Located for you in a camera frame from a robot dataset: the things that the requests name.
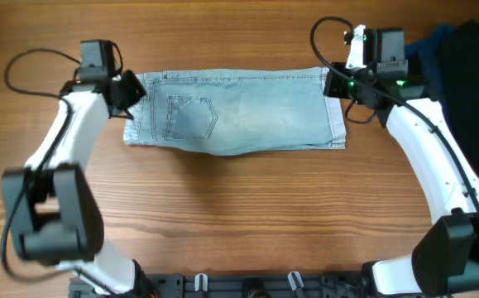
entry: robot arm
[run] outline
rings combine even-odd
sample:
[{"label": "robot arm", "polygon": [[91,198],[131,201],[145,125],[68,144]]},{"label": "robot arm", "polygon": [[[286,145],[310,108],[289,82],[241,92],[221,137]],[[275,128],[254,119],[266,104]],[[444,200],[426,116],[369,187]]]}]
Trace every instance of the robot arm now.
[{"label": "robot arm", "polygon": [[[122,74],[119,81],[113,80],[119,74],[113,67],[113,53],[112,49],[108,50],[108,43],[84,41],[82,53],[83,59],[96,61],[95,66],[83,62],[82,65],[88,66],[80,68],[82,80],[70,81],[63,88],[64,99],[74,113],[50,162],[41,169],[42,175],[34,181],[28,198],[19,204],[12,221],[14,247],[23,260],[72,271],[98,294],[157,298],[155,287],[137,262],[104,241],[103,221],[83,174],[106,121],[117,110],[127,111],[145,90],[130,71]],[[337,83],[331,76],[327,86]],[[358,91],[351,94],[355,98],[366,98],[366,94]],[[479,180],[448,130],[439,103],[425,97],[410,99],[410,103],[438,124],[474,184],[479,202]],[[392,104],[378,107],[376,111],[409,158],[427,197],[434,226],[412,255],[365,264],[362,275],[371,280],[366,287],[373,288],[372,296],[421,292],[437,296],[479,289],[479,227],[473,220],[475,209],[463,194],[462,180],[450,156],[435,134],[406,107]],[[7,212],[19,199],[17,194],[24,187],[24,181],[39,165],[65,117],[66,108],[61,104],[46,139],[25,168],[8,170],[2,175],[2,197]],[[44,202],[49,195],[57,197],[60,211],[37,214],[33,206]],[[207,291],[208,278],[204,276],[200,280],[195,280],[195,290]],[[300,282],[294,282],[293,290]]]}]

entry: light blue jeans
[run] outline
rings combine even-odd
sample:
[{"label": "light blue jeans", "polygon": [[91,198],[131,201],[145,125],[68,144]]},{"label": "light blue jeans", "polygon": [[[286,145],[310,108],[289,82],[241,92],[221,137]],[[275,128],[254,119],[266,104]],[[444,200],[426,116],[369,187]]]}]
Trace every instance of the light blue jeans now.
[{"label": "light blue jeans", "polygon": [[147,96],[130,108],[135,119],[123,139],[217,156],[344,148],[340,99],[323,96],[327,73],[313,67],[138,74]]}]

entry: black base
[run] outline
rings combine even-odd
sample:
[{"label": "black base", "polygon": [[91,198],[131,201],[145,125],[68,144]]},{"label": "black base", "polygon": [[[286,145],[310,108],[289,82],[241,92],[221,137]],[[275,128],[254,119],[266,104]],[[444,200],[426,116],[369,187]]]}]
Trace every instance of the black base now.
[{"label": "black base", "polygon": [[[302,275],[305,298],[368,298],[362,289],[360,272],[330,272]],[[194,291],[194,276],[180,274],[147,275],[158,289],[160,298],[200,298]],[[290,289],[287,275],[276,276],[209,276],[206,298],[245,298],[242,283],[247,278],[258,278],[271,298],[297,298]],[[79,279],[70,280],[69,298],[96,298],[93,288]],[[399,298],[424,298],[422,295],[397,296]]]}]

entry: black cloth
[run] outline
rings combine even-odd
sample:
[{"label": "black cloth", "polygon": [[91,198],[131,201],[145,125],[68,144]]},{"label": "black cloth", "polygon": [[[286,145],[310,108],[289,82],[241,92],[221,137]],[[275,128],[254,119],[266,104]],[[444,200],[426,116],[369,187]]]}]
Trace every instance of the black cloth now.
[{"label": "black cloth", "polygon": [[479,23],[444,36],[436,51],[448,107],[448,126],[479,177]]}]

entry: wooden table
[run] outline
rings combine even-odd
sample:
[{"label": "wooden table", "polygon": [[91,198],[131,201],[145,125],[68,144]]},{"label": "wooden table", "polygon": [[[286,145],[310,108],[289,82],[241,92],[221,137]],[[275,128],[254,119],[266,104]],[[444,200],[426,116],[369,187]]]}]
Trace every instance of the wooden table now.
[{"label": "wooden table", "polygon": [[[55,100],[14,94],[2,81],[11,57],[32,47],[77,57],[79,41],[109,39],[135,72],[285,70],[320,65],[309,30],[322,16],[401,26],[407,42],[441,22],[479,21],[479,1],[49,2],[0,0],[0,175],[24,164],[57,111]],[[345,29],[326,24],[317,34],[331,61],[347,58]],[[12,79],[26,89],[56,92],[73,68],[59,57],[33,55],[17,64]],[[107,238],[149,273],[357,270],[363,262],[411,253],[431,226],[409,162],[377,122],[348,123],[346,150],[236,157],[128,147],[123,126],[108,121],[86,175]],[[3,215],[0,196],[0,233]],[[0,267],[0,297],[62,297],[67,278],[22,285]]]}]

